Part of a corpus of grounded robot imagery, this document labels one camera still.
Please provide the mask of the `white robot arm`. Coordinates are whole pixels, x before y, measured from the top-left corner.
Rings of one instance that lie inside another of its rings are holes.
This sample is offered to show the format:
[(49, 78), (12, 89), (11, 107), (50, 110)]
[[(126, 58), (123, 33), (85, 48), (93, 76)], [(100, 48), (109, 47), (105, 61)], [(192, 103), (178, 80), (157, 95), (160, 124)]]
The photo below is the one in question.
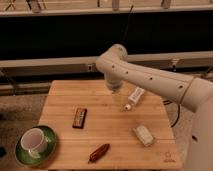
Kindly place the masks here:
[(139, 66), (125, 61), (127, 50), (114, 44), (96, 60), (106, 86), (117, 90), (125, 80), (195, 113), (184, 171), (213, 169), (213, 82), (199, 77)]

